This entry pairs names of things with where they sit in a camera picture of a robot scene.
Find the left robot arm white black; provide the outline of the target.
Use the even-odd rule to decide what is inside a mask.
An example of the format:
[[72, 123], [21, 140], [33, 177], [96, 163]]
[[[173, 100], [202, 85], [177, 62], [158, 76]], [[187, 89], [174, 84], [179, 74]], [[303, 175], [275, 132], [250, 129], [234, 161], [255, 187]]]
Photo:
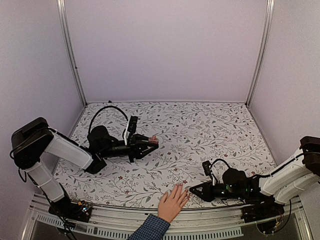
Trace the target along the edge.
[[55, 203], [55, 209], [63, 217], [70, 217], [75, 211], [74, 205], [69, 202], [63, 187], [41, 163], [42, 154], [66, 160], [90, 174], [97, 174], [106, 167], [105, 160], [108, 158], [127, 156], [132, 163], [159, 147], [156, 136], [147, 137], [136, 133], [137, 120], [135, 116], [130, 118], [123, 140], [111, 136], [103, 125], [94, 127], [87, 135], [89, 146], [84, 147], [50, 128], [43, 117], [38, 117], [12, 134], [10, 157]]

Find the person's bare hand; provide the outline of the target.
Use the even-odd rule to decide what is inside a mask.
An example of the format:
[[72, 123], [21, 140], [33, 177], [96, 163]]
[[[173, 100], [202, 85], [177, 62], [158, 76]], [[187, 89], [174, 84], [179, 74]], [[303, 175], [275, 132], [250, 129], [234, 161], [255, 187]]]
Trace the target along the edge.
[[188, 202], [188, 193], [187, 189], [183, 190], [182, 183], [176, 184], [170, 193], [166, 192], [162, 196], [158, 204], [157, 216], [171, 223]]

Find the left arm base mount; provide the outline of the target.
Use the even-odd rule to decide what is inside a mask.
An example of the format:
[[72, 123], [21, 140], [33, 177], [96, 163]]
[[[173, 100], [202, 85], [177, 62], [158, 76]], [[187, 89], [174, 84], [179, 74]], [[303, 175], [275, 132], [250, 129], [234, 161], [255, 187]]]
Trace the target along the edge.
[[62, 190], [63, 197], [60, 200], [49, 200], [50, 208], [48, 212], [64, 219], [88, 223], [93, 210], [92, 204], [84, 200], [72, 202], [63, 187]]

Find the blue checked sleeve forearm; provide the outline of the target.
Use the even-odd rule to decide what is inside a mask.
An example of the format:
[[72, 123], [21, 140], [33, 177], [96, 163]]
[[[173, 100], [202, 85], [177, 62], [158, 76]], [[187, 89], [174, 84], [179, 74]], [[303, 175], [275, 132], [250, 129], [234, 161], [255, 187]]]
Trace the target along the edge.
[[166, 220], [150, 214], [128, 240], [162, 240], [170, 225]]

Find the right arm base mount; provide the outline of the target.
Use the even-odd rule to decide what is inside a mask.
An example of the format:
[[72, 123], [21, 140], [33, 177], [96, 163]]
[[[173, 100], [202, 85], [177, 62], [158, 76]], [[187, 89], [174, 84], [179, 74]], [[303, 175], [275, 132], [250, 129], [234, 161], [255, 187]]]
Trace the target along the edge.
[[256, 204], [243, 207], [240, 218], [244, 220], [245, 223], [273, 218], [273, 220], [256, 225], [260, 233], [272, 235], [277, 231], [284, 213], [284, 204], [278, 204], [274, 202], [274, 200], [263, 200]]

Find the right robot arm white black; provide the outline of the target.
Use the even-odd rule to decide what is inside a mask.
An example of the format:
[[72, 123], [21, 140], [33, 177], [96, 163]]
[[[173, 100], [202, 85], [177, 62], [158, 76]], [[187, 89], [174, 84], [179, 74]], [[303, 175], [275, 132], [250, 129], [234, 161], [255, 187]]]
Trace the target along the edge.
[[214, 199], [241, 199], [248, 204], [259, 204], [258, 213], [269, 218], [291, 198], [299, 195], [320, 180], [320, 139], [305, 136], [300, 147], [286, 161], [265, 175], [246, 176], [243, 170], [228, 167], [222, 174], [222, 182], [214, 176], [213, 164], [202, 163], [210, 181], [193, 186], [191, 193], [205, 202]]

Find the pink nail polish bottle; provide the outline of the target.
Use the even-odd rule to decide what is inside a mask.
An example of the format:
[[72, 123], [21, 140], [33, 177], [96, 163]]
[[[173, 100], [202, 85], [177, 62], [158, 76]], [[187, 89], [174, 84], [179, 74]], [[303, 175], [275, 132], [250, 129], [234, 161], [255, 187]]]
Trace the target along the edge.
[[157, 137], [155, 135], [149, 137], [148, 138], [148, 142], [150, 144], [154, 144], [154, 145], [158, 145], [159, 144], [159, 140], [157, 139]]

